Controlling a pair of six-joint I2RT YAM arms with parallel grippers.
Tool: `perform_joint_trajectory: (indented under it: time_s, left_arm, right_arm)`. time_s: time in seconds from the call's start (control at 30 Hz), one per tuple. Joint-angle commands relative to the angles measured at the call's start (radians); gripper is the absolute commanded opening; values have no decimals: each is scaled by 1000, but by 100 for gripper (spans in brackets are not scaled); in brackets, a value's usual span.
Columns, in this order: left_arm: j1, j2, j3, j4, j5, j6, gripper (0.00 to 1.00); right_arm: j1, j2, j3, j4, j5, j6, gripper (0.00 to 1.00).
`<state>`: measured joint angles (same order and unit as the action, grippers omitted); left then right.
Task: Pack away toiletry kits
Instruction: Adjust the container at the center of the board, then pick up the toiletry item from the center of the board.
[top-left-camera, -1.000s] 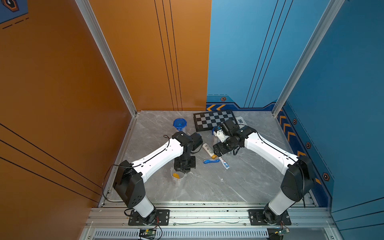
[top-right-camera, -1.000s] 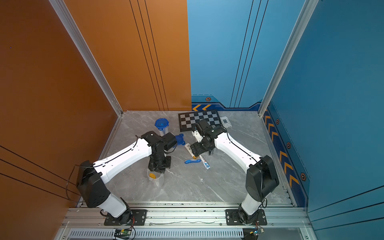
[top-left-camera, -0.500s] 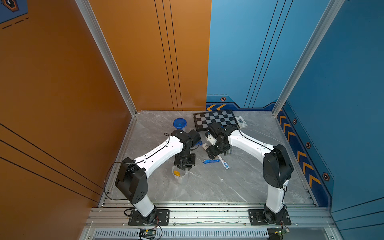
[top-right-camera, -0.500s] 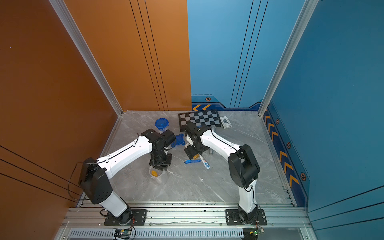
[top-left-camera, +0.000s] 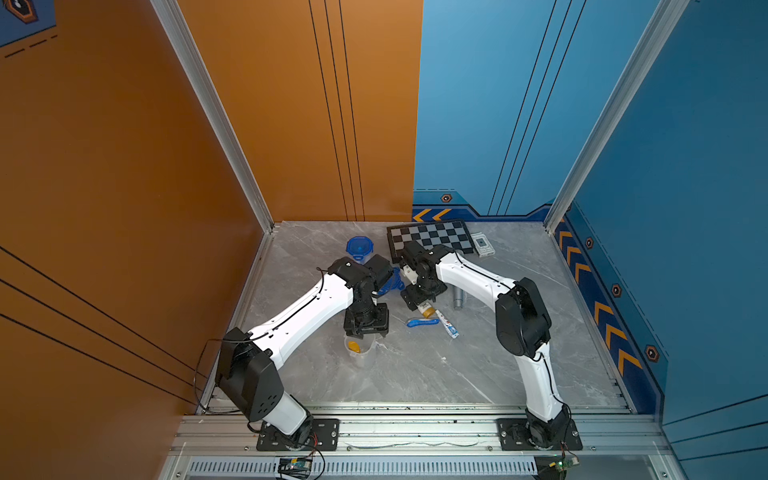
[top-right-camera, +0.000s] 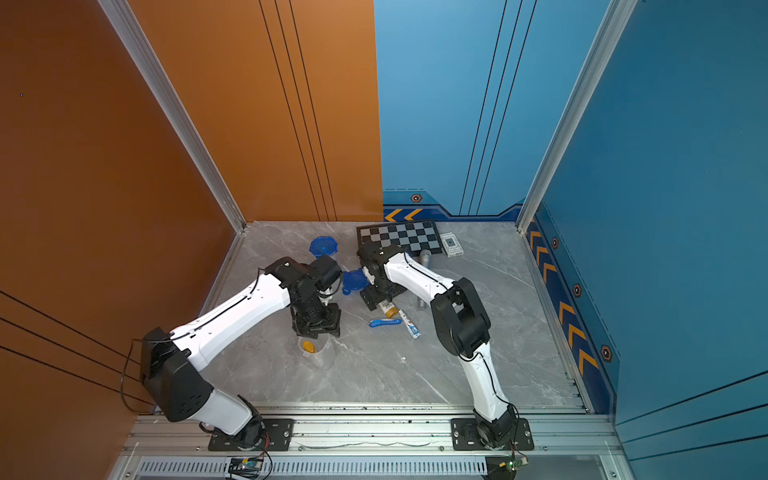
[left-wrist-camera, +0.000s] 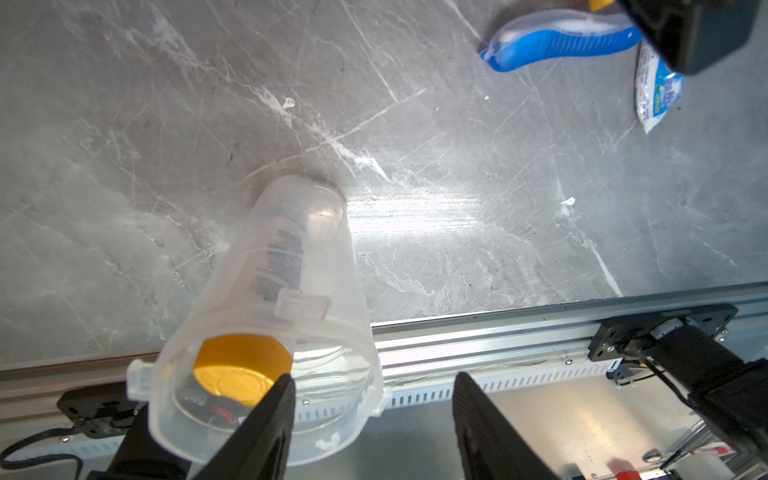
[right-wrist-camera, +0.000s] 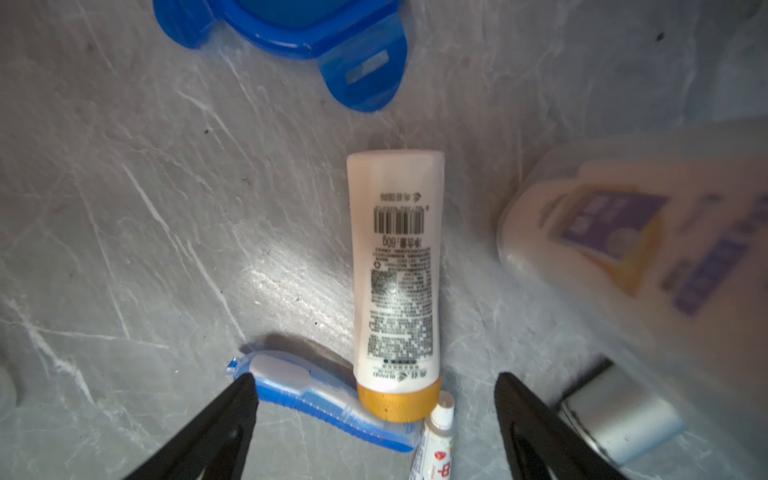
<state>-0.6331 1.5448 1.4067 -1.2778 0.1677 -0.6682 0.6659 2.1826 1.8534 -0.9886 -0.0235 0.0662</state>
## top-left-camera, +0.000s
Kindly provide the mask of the blue toothbrush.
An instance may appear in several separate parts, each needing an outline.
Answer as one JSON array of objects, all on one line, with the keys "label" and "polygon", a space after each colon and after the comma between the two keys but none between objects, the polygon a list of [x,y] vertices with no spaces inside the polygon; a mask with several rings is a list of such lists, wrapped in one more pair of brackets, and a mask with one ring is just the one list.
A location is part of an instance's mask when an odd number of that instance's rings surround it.
[{"label": "blue toothbrush", "polygon": [[440,320],[437,318],[414,318],[414,319],[408,320],[406,323],[406,326],[408,328],[416,328],[420,326],[437,325],[439,323],[440,323]]}]

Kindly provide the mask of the toothpaste tube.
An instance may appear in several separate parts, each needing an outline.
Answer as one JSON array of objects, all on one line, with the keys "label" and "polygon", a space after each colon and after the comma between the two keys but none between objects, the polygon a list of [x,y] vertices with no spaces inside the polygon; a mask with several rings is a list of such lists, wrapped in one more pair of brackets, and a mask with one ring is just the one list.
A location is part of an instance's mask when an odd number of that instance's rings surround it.
[{"label": "toothpaste tube", "polygon": [[452,339],[456,339],[459,336],[459,332],[456,327],[447,319],[447,317],[440,311],[435,311],[435,316],[440,320],[441,324],[447,331],[448,335]]}]

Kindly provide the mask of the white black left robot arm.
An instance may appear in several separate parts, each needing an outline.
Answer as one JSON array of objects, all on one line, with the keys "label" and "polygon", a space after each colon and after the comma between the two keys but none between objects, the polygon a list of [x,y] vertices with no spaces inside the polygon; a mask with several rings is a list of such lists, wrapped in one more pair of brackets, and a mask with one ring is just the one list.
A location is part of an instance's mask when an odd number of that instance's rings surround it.
[{"label": "white black left robot arm", "polygon": [[226,333],[214,376],[216,386],[248,421],[266,422],[294,448],[308,445],[313,417],[285,392],[279,370],[305,340],[340,312],[346,336],[360,340],[386,336],[389,310],[378,301],[378,292],[392,275],[392,265],[378,254],[364,264],[349,257],[334,261],[321,272],[316,285],[272,319],[248,331],[233,328]]}]

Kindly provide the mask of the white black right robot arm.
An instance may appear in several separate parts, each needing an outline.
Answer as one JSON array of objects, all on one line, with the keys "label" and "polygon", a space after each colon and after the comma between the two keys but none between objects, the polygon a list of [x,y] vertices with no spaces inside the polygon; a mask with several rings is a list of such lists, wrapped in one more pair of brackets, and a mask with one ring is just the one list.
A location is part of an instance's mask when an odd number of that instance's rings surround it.
[{"label": "white black right robot arm", "polygon": [[535,282],[494,274],[445,245],[430,249],[404,244],[401,268],[411,284],[401,293],[409,309],[434,301],[454,286],[491,308],[496,337],[516,360],[526,395],[525,439],[542,450],[567,448],[576,432],[570,406],[562,400],[550,358],[551,316]]}]

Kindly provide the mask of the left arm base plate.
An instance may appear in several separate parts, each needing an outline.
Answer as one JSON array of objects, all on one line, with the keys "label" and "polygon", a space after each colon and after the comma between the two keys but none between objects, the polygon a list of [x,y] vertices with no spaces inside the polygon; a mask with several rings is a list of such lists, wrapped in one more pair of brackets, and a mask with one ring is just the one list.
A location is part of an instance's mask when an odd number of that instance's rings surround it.
[{"label": "left arm base plate", "polygon": [[309,417],[291,435],[271,424],[264,424],[258,435],[256,449],[262,452],[335,451],[338,445],[340,421],[334,418]]}]

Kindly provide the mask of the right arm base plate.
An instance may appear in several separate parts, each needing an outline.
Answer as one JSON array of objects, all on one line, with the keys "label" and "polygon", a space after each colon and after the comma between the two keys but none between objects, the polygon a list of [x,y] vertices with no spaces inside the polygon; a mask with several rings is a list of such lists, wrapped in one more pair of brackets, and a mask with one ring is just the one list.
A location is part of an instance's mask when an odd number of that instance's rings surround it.
[{"label": "right arm base plate", "polygon": [[579,452],[583,449],[580,433],[573,420],[560,416],[550,422],[528,418],[501,418],[496,421],[504,451]]}]

